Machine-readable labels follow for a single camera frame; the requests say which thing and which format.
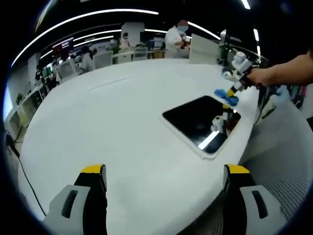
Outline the person's right hand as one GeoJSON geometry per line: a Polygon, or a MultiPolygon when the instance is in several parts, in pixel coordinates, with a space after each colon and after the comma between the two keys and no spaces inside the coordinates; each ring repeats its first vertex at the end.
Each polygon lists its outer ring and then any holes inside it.
{"type": "Polygon", "coordinates": [[[261,87],[264,85],[264,79],[266,78],[266,71],[264,69],[253,68],[246,76],[247,87],[261,87]]]}

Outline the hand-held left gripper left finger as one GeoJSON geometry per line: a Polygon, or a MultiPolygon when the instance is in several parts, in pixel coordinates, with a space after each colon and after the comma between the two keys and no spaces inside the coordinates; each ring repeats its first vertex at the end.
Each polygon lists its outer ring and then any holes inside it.
{"type": "Polygon", "coordinates": [[[106,235],[106,192],[106,166],[85,167],[50,202],[45,228],[52,235],[106,235]]]}

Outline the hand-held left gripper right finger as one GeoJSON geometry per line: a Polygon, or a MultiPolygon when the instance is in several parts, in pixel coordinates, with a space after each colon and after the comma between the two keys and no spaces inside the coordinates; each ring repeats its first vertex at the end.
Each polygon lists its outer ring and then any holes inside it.
{"type": "Polygon", "coordinates": [[[280,202],[241,165],[224,165],[223,235],[276,235],[287,223],[280,202]]]}

